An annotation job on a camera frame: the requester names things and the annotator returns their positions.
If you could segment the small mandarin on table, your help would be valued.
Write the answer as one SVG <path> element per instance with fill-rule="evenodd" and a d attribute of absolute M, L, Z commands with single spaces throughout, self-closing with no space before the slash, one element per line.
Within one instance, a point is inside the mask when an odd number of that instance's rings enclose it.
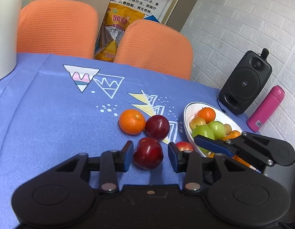
<path fill-rule="evenodd" d="M 145 128 L 145 118 L 140 111 L 128 109 L 121 113 L 118 124 L 124 133 L 137 135 Z"/>

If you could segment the small yellow-green fruit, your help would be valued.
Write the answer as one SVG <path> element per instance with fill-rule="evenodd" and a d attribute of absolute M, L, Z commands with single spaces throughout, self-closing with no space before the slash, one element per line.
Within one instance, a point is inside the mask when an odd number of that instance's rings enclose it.
<path fill-rule="evenodd" d="M 226 130 L 226 135 L 229 135 L 229 133 L 231 133 L 232 129 L 231 126 L 229 124 L 224 124 L 225 130 Z"/>

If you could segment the pink thermos bottle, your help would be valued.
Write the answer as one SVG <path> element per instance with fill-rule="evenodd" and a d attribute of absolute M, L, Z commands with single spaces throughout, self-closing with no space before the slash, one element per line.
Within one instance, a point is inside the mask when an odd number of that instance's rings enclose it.
<path fill-rule="evenodd" d="M 279 107 L 284 97 L 285 91 L 278 85 L 273 86 L 262 103 L 246 121 L 248 127 L 253 132 L 257 132 Z"/>

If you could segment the white plate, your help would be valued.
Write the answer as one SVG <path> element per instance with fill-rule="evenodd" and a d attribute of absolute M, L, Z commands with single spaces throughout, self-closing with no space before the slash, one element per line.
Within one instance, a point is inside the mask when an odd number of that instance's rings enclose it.
<path fill-rule="evenodd" d="M 243 130 L 228 115 L 219 109 L 203 102 L 191 102 L 183 112 L 183 125 L 193 149 L 203 157 L 213 157 L 215 151 L 207 150 L 202 144 L 197 144 L 194 137 L 200 135 L 208 139 L 234 139 Z"/>

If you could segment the small orange in plate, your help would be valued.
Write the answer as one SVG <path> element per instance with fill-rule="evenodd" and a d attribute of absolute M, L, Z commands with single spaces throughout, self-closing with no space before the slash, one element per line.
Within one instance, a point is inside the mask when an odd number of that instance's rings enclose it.
<path fill-rule="evenodd" d="M 238 136 L 240 136 L 241 135 L 241 133 L 239 132 L 239 131 L 237 131 L 237 130 L 233 130 L 233 131 L 231 131 L 229 134 L 228 134 L 228 137 L 230 138 L 230 139 L 234 139 L 234 138 L 237 138 Z"/>

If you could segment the dark red plum back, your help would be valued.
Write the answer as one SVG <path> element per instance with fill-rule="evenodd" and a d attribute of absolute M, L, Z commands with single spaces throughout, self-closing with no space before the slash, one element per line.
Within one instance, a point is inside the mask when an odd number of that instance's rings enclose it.
<path fill-rule="evenodd" d="M 147 120 L 144 130 L 148 137 L 162 141 L 170 131 L 170 124 L 163 115 L 154 115 Z"/>

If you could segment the yellow-red apple in plate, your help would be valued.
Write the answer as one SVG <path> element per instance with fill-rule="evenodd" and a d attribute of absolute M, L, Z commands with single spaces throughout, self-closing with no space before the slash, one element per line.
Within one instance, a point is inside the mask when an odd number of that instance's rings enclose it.
<path fill-rule="evenodd" d="M 203 118 L 199 117 L 199 116 L 194 117 L 190 121 L 190 128 L 192 130 L 194 130 L 196 127 L 202 126 L 202 125 L 206 125 L 206 121 Z"/>

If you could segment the green apple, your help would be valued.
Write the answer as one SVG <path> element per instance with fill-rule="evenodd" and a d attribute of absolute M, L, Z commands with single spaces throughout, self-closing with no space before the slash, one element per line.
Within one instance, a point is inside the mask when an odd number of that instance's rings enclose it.
<path fill-rule="evenodd" d="M 192 137 L 195 138 L 197 135 L 204 136 L 208 139 L 215 140 L 214 133 L 209 128 L 208 125 L 200 125 L 200 126 L 195 127 L 192 131 Z M 204 155 L 209 154 L 209 152 L 210 152 L 209 150 L 204 149 L 203 147 L 199 146 L 197 143 L 196 143 L 196 145 L 203 152 Z"/>
<path fill-rule="evenodd" d="M 226 128 L 221 122 L 211 121 L 207 126 L 213 131 L 215 139 L 222 139 L 226 136 Z"/>

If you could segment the dark red plum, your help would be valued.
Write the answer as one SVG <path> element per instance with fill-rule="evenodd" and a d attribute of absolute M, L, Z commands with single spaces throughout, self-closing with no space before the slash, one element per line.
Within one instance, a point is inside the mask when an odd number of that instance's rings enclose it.
<path fill-rule="evenodd" d="M 144 130 L 148 137 L 162 141 L 170 131 L 170 124 L 163 115 L 154 115 L 147 120 Z"/>
<path fill-rule="evenodd" d="M 133 160 L 137 167 L 153 170 L 163 161 L 164 154 L 160 143 L 149 137 L 142 138 L 134 152 Z"/>

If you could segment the yellow snack bag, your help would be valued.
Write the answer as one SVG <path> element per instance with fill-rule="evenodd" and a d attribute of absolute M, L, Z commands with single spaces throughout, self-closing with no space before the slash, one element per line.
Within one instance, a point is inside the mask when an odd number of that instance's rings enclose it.
<path fill-rule="evenodd" d="M 94 59 L 113 62 L 127 27 L 144 16 L 127 6 L 110 3 L 100 29 Z"/>

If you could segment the white thermos jug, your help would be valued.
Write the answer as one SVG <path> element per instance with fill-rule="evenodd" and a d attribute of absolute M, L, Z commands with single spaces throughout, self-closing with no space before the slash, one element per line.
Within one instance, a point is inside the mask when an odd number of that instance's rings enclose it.
<path fill-rule="evenodd" d="M 16 42 L 22 0 L 0 0 L 0 80 L 16 66 Z"/>

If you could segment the black speaker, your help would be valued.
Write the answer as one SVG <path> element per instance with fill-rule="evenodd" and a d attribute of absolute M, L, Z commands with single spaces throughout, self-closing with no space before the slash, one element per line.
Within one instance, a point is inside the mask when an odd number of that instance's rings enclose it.
<path fill-rule="evenodd" d="M 233 114 L 241 115 L 253 103 L 272 74 L 269 50 L 247 51 L 219 93 L 219 101 Z"/>

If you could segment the orange in plate front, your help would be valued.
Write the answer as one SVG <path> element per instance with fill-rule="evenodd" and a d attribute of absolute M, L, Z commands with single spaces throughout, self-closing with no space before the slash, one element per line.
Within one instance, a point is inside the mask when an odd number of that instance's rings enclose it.
<path fill-rule="evenodd" d="M 197 117 L 200 117 L 202 119 L 204 119 L 204 121 L 206 122 L 206 124 L 208 124 L 211 121 L 214 121 L 216 118 L 216 113 L 212 108 L 202 108 L 201 110 L 199 110 L 196 114 Z"/>

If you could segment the dark red plum front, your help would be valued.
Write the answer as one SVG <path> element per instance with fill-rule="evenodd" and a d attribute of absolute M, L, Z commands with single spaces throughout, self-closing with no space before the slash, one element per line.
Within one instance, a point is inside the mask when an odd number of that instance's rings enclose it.
<path fill-rule="evenodd" d="M 163 161 L 164 154 L 160 143 L 149 137 L 142 138 L 134 152 L 133 160 L 137 167 L 153 170 Z"/>

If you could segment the right orange chair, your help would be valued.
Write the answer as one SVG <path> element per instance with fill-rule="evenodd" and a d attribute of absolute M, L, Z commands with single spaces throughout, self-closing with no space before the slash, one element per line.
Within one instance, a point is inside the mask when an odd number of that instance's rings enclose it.
<path fill-rule="evenodd" d="M 190 41 L 181 33 L 161 23 L 139 19 L 125 30 L 114 63 L 189 80 L 193 59 Z"/>

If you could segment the small red apple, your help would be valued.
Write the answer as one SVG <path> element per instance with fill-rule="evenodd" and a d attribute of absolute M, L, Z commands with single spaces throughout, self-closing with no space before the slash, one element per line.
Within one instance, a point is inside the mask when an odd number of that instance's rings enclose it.
<path fill-rule="evenodd" d="M 194 151 L 193 146 L 188 142 L 181 141 L 181 142 L 175 143 L 175 145 L 181 152 L 182 151 L 192 151 L 192 152 Z"/>

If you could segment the blue patterned tablecloth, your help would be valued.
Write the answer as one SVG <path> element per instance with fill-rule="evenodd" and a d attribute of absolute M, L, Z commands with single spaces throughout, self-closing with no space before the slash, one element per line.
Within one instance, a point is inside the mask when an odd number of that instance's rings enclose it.
<path fill-rule="evenodd" d="M 85 58 L 19 54 L 0 80 L 0 228 L 15 228 L 14 190 L 81 152 L 99 156 L 144 137 L 124 134 L 120 114 L 144 94 L 170 121 L 170 139 L 187 139 L 191 102 L 222 109 L 219 89 L 154 71 Z"/>

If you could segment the left orange chair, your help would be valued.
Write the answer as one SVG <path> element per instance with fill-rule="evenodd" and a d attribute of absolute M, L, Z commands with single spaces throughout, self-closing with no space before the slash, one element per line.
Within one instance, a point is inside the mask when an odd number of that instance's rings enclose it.
<path fill-rule="evenodd" d="M 36 0 L 21 9 L 16 51 L 93 58 L 97 30 L 97 10 L 86 3 Z"/>

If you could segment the orange chair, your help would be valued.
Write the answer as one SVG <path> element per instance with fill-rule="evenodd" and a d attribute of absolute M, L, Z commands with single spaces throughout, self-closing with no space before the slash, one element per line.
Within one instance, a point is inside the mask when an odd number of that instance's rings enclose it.
<path fill-rule="evenodd" d="M 189 80 L 193 59 L 190 41 L 181 33 L 161 23 L 139 19 L 125 30 L 114 63 Z"/>
<path fill-rule="evenodd" d="M 36 0 L 21 9 L 16 51 L 93 58 L 97 30 L 97 10 L 86 3 Z"/>

